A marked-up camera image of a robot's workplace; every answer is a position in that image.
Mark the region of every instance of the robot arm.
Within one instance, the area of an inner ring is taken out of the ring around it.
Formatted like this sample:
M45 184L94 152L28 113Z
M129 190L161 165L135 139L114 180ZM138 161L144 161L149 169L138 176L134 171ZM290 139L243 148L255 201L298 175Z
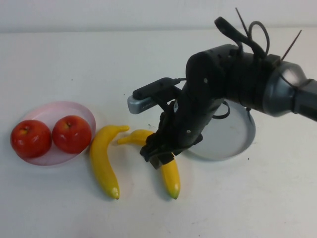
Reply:
M203 129L225 100L273 117L293 112L317 121L317 81L307 79L299 65L267 55L268 48L264 52L252 40L252 28L246 37L221 17L215 24L238 46L227 44L197 53L187 62L185 79L162 78L128 99L133 114L155 105L163 109L158 130L140 151L156 169L173 159L171 152L178 155L202 141ZM254 54L243 52L242 43ZM184 87L177 88L183 80Z

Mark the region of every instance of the red apple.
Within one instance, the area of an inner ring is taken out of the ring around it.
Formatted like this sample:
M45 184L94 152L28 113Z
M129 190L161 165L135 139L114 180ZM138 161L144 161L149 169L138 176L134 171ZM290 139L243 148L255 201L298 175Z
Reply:
M37 158L51 148L51 131L39 120L24 120L12 130L10 142L20 158Z
M88 122L83 118L69 115L56 122L52 138L60 150L78 154L90 144L92 132Z

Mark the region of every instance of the white table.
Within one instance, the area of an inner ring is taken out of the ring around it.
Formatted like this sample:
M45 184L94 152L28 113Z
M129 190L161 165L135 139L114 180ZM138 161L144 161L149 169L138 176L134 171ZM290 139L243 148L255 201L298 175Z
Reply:
M268 31L270 52L282 55L298 29ZM262 33L254 38L264 46ZM304 29L286 58L310 78L317 78L316 39L317 29ZM37 167L9 145L25 113L59 100L91 109L97 129L114 123L155 130L160 108L130 114L132 91L185 76L192 54L225 43L231 41L217 30L0 35L0 236L315 238L317 123L298 115L252 111L256 144L234 159L178 156L177 200L168 199L160 173L132 146L109 148L121 189L121 198L111 201L95 182L87 154Z

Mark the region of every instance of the toy banana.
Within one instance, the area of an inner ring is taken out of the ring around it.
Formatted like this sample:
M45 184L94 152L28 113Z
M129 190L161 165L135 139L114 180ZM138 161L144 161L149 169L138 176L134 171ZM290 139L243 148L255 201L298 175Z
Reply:
M127 125L106 125L97 132L90 148L95 177L103 191L114 199L119 199L120 189L108 159L107 148L119 132L127 130L129 130Z
M140 146L144 146L147 137L151 134L153 134L153 132L149 130L143 130L143 129L135 130L130 135L118 139L117 143L118 144L133 143ZM166 187L167 192L172 198L177 199L181 186L180 186L180 177L179 177L176 160L174 159L168 164L162 165L161 170L162 170L164 185Z

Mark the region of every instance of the cable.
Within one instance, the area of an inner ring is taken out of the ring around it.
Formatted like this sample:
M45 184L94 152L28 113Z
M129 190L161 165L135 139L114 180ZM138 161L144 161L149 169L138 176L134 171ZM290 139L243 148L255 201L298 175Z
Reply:
M264 35L265 35L265 39L266 39L266 51L265 51L265 55L267 56L268 50L269 50L269 35L268 35L268 32L267 32L265 26L264 26L261 22L259 22L259 21L253 21L253 22L251 22L251 24L249 25L249 31L248 31L249 39L250 39L251 41L253 41L253 40L252 40L252 29L253 29L253 27L254 27L255 25L258 25L259 27L261 27L261 29L263 30L263 33L264 33Z

